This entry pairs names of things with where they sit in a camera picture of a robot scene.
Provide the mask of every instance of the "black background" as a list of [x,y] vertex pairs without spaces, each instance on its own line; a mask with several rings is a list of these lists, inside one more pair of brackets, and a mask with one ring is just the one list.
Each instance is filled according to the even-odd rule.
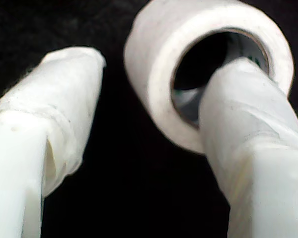
[[[94,46],[107,60],[84,163],[45,202],[43,238],[226,237],[229,205],[205,157],[156,129],[131,89],[122,51],[147,0],[0,0],[0,96],[49,51]],[[247,0],[290,42],[298,115],[298,0]]]

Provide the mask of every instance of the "dark fabric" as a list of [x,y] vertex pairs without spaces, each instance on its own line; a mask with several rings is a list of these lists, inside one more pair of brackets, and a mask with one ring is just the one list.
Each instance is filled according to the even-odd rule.
[[[107,59],[84,163],[46,199],[43,238],[226,237],[229,206],[205,157],[169,142],[131,89],[122,50],[147,0],[0,0],[0,96],[40,58],[73,45]],[[298,0],[248,0],[274,19],[296,61]]]

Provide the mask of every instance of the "tape wrapping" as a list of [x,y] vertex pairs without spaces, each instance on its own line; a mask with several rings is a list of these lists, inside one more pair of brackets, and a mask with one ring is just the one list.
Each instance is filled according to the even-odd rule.
[[106,62],[94,48],[48,53],[0,99],[0,113],[21,111],[46,119],[52,158],[42,195],[49,195],[81,165]]

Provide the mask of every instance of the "tape roll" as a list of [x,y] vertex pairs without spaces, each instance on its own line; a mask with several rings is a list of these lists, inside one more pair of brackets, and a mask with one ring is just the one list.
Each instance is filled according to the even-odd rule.
[[284,35],[262,11],[236,0],[152,0],[124,49],[130,83],[156,126],[196,153],[204,152],[197,98],[218,67],[242,56],[289,93],[294,63]]

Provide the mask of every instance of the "tape roll hole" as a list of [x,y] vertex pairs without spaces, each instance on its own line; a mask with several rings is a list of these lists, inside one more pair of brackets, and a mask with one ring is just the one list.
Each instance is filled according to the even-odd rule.
[[171,95],[175,109],[187,123],[199,127],[199,103],[212,74],[238,57],[248,57],[269,74],[264,48],[258,40],[240,30],[214,33],[185,51],[175,69]]

